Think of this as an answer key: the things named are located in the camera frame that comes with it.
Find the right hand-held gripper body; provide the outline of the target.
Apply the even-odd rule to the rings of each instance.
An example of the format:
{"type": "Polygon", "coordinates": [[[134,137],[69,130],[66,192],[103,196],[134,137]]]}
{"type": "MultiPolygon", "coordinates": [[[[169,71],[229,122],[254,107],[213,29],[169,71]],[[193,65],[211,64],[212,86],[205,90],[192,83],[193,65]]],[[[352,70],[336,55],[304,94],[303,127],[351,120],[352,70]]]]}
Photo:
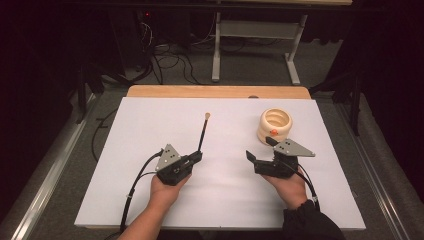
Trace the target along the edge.
{"type": "Polygon", "coordinates": [[[256,158],[257,160],[253,163],[254,171],[257,174],[288,179],[298,171],[299,157],[315,156],[311,150],[291,139],[282,140],[276,146],[271,147],[273,149],[271,160],[256,158]]]}

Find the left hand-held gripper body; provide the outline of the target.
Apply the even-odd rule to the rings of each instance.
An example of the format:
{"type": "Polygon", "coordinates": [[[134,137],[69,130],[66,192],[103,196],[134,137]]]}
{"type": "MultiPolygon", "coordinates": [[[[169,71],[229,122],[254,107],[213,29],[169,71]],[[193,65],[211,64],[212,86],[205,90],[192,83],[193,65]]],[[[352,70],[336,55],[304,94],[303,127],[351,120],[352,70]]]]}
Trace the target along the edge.
{"type": "Polygon", "coordinates": [[[176,186],[191,174],[194,162],[188,155],[180,155],[171,144],[167,144],[155,167],[160,181],[169,186],[176,186]]]}

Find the cream ribbed cup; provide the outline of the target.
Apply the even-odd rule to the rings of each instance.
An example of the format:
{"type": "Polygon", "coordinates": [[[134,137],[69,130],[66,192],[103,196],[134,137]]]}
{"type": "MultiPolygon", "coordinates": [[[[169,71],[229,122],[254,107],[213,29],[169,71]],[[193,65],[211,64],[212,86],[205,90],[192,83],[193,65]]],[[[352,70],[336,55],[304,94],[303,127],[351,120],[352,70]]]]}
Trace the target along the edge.
{"type": "Polygon", "coordinates": [[[283,109],[267,109],[260,116],[257,137],[263,144],[266,143],[267,137],[281,142],[288,137],[292,125],[293,120],[290,114],[283,109]]]}

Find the dark-handled brush with beige tip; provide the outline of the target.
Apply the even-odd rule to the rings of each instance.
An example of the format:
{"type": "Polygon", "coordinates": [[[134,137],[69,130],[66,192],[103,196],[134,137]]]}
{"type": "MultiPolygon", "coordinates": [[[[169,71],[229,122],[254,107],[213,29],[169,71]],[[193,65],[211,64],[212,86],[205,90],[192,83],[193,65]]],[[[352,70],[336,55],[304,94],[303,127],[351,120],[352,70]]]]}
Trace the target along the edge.
{"type": "Polygon", "coordinates": [[[207,129],[207,125],[208,125],[208,121],[210,118],[211,114],[209,112],[205,113],[205,118],[204,118],[204,123],[203,123],[203,127],[202,127],[202,131],[201,131],[201,135],[200,135],[200,139],[199,139],[199,144],[197,147],[197,151],[201,151],[202,148],[202,144],[204,141],[204,137],[205,137],[205,133],[206,133],[206,129],[207,129]]]}

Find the person's left hand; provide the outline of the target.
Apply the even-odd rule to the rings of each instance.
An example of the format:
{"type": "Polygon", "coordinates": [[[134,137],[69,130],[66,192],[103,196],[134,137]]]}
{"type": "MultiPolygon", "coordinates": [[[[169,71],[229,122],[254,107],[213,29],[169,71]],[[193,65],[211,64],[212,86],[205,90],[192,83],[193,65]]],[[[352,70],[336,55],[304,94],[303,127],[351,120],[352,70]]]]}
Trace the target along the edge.
{"type": "Polygon", "coordinates": [[[161,211],[168,211],[176,202],[180,190],[190,178],[191,176],[187,176],[175,186],[171,186],[164,184],[157,176],[154,176],[151,181],[148,206],[161,211]]]}

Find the person's right hand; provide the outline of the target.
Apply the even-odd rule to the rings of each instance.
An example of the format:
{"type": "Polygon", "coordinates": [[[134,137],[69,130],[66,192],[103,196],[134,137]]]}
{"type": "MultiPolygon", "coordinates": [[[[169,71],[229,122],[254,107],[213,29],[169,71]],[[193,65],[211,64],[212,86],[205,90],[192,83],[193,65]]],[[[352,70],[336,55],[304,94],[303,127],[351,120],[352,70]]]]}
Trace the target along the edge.
{"type": "Polygon", "coordinates": [[[299,208],[308,200],[305,181],[297,174],[292,175],[288,179],[280,179],[267,175],[263,175],[263,178],[276,189],[278,195],[289,210],[299,208]]]}

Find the white table cover board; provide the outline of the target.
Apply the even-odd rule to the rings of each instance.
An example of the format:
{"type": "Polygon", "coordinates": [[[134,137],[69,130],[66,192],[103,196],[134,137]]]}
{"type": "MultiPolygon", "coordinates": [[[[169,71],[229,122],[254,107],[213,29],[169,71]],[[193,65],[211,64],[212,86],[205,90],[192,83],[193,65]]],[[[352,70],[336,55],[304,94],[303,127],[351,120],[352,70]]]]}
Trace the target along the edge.
{"type": "Polygon", "coordinates": [[[171,144],[180,154],[195,151],[211,114],[203,158],[182,188],[163,225],[173,229],[277,229],[284,205],[275,189],[255,174],[245,151],[269,160],[272,149],[256,135],[269,108],[288,112],[291,139],[311,150],[300,158],[317,192],[321,211],[344,230],[365,227],[333,144],[313,100],[297,99],[122,99],[93,177],[75,219],[80,227],[117,227],[131,222],[149,199],[154,153],[171,144]]]}

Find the person's right black sleeve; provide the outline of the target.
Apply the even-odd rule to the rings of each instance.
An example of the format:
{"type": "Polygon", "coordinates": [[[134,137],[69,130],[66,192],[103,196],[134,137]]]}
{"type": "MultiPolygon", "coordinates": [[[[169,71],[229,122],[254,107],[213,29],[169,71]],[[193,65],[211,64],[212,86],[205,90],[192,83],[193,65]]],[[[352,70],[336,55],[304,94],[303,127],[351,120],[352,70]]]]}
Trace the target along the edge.
{"type": "Polygon", "coordinates": [[[346,240],[341,229],[307,200],[297,209],[283,211],[284,240],[346,240]]]}

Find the dark metal stand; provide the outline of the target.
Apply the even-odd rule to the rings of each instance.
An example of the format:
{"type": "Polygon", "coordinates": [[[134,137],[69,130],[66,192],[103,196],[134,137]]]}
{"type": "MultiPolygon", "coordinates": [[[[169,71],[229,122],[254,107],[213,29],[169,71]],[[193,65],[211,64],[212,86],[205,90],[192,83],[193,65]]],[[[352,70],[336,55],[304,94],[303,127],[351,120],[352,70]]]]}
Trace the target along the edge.
{"type": "Polygon", "coordinates": [[[86,88],[89,88],[93,94],[102,94],[104,92],[100,68],[94,63],[81,65],[77,72],[77,124],[80,124],[84,120],[87,113],[88,100],[86,88]]]}
{"type": "Polygon", "coordinates": [[[334,103],[350,104],[349,125],[353,133],[358,136],[358,117],[361,96],[361,79],[353,73],[345,73],[325,80],[308,89],[313,95],[320,91],[333,91],[332,100],[334,103]]]}

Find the dark box with red light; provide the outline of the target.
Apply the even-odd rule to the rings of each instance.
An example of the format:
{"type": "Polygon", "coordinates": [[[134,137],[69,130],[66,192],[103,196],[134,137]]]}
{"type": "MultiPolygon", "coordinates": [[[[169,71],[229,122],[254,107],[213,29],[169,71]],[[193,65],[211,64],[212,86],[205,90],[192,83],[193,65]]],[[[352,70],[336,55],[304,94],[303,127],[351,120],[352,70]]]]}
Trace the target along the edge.
{"type": "Polygon", "coordinates": [[[161,44],[190,45],[187,11],[121,9],[111,10],[109,18],[124,70],[145,68],[161,44]]]}

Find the aluminium floor rail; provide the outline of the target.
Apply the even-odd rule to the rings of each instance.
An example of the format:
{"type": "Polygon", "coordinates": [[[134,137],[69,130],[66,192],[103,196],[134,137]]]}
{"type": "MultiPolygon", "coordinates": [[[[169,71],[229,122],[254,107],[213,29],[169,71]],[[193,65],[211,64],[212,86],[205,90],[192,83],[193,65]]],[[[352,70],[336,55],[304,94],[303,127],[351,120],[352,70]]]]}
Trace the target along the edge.
{"type": "Polygon", "coordinates": [[[383,183],[371,162],[371,159],[366,153],[365,145],[362,143],[360,138],[355,135],[352,128],[350,127],[348,110],[344,105],[340,104],[336,105],[336,109],[338,114],[343,119],[343,124],[349,132],[355,148],[359,153],[360,163],[365,172],[365,178],[367,179],[370,188],[372,189],[379,209],[381,210],[393,237],[395,240],[410,240],[410,236],[407,233],[407,230],[405,229],[401,219],[399,218],[398,211],[396,210],[391,197],[384,188],[383,183]]]}
{"type": "Polygon", "coordinates": [[[47,207],[64,172],[70,156],[82,134],[87,120],[96,107],[99,97],[90,94],[86,100],[86,113],[79,120],[79,109],[75,107],[40,164],[30,177],[13,209],[15,223],[12,235],[6,240],[28,240],[38,220],[47,207]]]}

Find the white metal desk frame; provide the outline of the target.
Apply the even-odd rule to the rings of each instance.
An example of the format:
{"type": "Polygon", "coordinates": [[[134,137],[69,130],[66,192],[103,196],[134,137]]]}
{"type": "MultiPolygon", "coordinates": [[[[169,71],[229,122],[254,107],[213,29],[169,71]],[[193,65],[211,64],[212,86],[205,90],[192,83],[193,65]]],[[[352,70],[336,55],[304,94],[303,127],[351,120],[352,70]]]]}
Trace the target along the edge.
{"type": "Polygon", "coordinates": [[[220,80],[221,67],[221,38],[222,37],[240,37],[240,38],[259,38],[259,39],[277,39],[291,40],[292,47],[289,52],[284,54],[285,64],[293,85],[299,85],[300,79],[294,63],[294,58],[303,35],[303,31],[308,16],[302,15],[300,20],[295,23],[278,22],[258,22],[244,20],[222,20],[221,14],[215,14],[215,40],[214,54],[212,62],[213,82],[220,80]]]}

